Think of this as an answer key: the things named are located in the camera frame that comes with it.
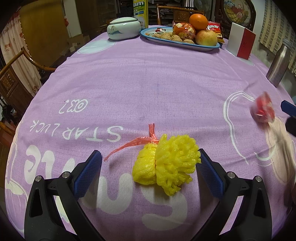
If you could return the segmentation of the clear cup with red wrapper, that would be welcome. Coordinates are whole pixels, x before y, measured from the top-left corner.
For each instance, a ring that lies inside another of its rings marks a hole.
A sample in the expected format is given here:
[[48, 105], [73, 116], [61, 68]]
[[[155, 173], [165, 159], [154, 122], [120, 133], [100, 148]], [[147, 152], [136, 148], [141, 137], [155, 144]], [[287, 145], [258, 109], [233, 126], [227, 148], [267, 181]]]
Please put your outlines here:
[[250, 107], [250, 113], [257, 123], [272, 123], [275, 119], [275, 112], [270, 96], [265, 91], [257, 97]]

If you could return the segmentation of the yellow foam fruit net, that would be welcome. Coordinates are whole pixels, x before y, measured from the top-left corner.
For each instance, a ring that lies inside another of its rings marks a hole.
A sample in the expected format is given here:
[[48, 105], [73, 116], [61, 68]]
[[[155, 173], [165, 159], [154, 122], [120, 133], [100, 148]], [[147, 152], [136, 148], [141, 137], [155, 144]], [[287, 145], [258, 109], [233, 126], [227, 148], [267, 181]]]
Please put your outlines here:
[[177, 135], [170, 138], [163, 134], [157, 138], [155, 124], [149, 124], [149, 135], [137, 137], [110, 152], [108, 158], [122, 149], [141, 146], [132, 168], [133, 180], [141, 185], [158, 185], [167, 196], [173, 196], [181, 190], [183, 184], [193, 179], [190, 174], [201, 163], [201, 152], [196, 140], [189, 135]]

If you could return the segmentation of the stainless steel bottle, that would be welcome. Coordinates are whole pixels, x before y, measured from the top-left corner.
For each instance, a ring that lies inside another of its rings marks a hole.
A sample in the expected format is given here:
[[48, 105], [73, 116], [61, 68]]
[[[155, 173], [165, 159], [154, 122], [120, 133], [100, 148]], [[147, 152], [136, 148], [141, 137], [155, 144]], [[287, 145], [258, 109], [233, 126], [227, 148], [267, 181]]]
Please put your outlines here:
[[292, 44], [284, 38], [282, 45], [277, 51], [275, 58], [266, 74], [266, 78], [274, 86], [278, 87], [290, 62], [290, 52]]

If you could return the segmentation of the beige checkered curtain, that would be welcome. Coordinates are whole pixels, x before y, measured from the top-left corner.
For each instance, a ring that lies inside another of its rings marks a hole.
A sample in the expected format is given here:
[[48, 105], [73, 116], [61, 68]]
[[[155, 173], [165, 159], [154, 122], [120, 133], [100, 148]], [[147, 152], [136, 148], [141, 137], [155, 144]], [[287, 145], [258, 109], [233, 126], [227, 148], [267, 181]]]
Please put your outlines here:
[[295, 31], [273, 1], [265, 1], [264, 6], [259, 42], [269, 49], [270, 52], [276, 54], [281, 47], [283, 39], [287, 39], [292, 46], [288, 69], [295, 75]]

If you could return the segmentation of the red and white box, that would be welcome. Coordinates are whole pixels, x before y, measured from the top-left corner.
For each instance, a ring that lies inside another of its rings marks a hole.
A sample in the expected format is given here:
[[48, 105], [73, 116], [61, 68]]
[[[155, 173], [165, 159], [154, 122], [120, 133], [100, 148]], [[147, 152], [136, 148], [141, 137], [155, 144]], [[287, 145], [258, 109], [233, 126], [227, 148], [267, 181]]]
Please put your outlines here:
[[248, 60], [256, 34], [251, 30], [232, 23], [226, 49], [234, 56]]

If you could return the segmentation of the round framed fruit picture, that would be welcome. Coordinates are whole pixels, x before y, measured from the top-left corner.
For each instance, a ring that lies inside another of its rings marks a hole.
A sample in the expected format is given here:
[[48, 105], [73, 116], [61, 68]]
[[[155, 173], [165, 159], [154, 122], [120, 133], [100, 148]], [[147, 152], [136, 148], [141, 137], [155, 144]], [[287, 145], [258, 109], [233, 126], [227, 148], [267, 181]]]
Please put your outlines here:
[[256, 11], [251, 1], [229, 0], [216, 1], [215, 22], [231, 27], [232, 23], [241, 25], [249, 30], [254, 29]]

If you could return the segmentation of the red snack packet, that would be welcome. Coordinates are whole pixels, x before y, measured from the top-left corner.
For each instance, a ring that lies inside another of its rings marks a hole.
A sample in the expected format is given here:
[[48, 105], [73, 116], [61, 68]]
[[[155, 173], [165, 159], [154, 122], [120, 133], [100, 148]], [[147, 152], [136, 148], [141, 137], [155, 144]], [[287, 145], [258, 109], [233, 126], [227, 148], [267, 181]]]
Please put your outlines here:
[[225, 43], [220, 26], [221, 26], [220, 23], [209, 21], [207, 30], [211, 30], [217, 35], [217, 39], [219, 43]]

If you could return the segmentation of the yellow-red apple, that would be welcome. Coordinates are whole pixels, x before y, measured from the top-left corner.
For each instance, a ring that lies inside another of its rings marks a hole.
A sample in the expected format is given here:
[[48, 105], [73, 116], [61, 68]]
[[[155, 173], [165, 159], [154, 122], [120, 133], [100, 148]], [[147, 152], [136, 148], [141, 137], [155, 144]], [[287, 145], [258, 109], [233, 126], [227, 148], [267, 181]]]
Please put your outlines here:
[[211, 30], [200, 30], [195, 37], [196, 43], [203, 46], [215, 46], [218, 38], [215, 32]]

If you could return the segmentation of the blue oval fruit plate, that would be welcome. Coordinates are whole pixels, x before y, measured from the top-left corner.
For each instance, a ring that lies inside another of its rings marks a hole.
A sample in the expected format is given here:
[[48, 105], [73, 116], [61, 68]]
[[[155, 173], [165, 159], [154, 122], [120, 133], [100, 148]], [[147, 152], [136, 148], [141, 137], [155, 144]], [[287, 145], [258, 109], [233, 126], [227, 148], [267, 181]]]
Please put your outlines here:
[[155, 43], [179, 47], [179, 48], [190, 49], [190, 50], [194, 50], [194, 51], [209, 52], [209, 51], [216, 50], [216, 49], [220, 48], [219, 43], [217, 43], [215, 46], [203, 46], [203, 45], [184, 43], [184, 42], [178, 42], [178, 41], [166, 40], [166, 39], [153, 37], [153, 34], [156, 34], [157, 28], [162, 28], [167, 33], [171, 31], [170, 27], [158, 26], [158, 27], [151, 27], [151, 28], [143, 29], [143, 30], [141, 30], [140, 35], [142, 37], [147, 38], [149, 41], [152, 41]]

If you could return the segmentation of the orange fruit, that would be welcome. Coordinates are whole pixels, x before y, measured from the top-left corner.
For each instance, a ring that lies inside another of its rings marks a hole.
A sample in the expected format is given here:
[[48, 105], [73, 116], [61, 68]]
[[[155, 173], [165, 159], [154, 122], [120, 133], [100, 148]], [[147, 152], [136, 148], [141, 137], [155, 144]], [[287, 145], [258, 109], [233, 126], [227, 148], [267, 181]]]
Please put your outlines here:
[[192, 14], [189, 18], [189, 23], [196, 31], [204, 30], [208, 26], [208, 19], [202, 14]]

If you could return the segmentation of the wrapped pastry in plate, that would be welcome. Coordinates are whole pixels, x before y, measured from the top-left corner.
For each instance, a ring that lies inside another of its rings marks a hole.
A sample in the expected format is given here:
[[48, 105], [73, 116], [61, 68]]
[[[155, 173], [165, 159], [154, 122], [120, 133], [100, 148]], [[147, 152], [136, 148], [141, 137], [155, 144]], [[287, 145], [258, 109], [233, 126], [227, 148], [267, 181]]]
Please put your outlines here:
[[189, 23], [174, 23], [173, 33], [178, 35], [182, 40], [194, 40], [196, 37], [196, 30]]

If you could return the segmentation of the purple printed tablecloth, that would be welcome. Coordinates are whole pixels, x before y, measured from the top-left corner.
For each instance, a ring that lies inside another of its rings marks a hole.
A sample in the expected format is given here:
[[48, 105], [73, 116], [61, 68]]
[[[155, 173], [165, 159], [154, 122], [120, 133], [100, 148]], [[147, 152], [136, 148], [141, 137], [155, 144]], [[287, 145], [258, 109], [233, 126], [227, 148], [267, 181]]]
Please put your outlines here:
[[[285, 224], [295, 183], [295, 138], [285, 130], [285, 88], [266, 78], [255, 56], [242, 61], [225, 48], [198, 52], [138, 37], [114, 42], [103, 33], [82, 47], [41, 87], [12, 142], [5, 176], [6, 211], [23, 233], [37, 175], [59, 177], [94, 150], [106, 157], [136, 137], [189, 135], [226, 171], [262, 177], [273, 234]], [[267, 92], [272, 123], [250, 113]], [[216, 206], [198, 173], [174, 196], [132, 179], [140, 147], [112, 154], [80, 205], [106, 240], [190, 240]]]

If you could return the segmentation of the yellow green carton box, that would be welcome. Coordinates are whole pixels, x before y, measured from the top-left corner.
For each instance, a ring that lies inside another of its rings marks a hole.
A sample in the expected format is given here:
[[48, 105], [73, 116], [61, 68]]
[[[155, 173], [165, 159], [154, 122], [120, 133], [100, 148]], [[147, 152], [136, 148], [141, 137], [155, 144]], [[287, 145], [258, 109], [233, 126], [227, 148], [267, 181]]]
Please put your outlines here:
[[142, 30], [149, 27], [148, 0], [133, 0], [133, 16], [140, 22]]

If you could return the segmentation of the white ceramic lidded jar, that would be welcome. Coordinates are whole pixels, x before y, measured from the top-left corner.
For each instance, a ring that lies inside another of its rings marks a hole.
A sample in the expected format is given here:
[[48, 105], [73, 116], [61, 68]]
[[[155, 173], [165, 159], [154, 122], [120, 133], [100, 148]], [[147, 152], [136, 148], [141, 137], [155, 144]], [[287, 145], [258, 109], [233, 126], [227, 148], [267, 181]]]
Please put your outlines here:
[[139, 35], [140, 22], [133, 17], [122, 17], [112, 20], [107, 27], [107, 35], [111, 40], [126, 40]]

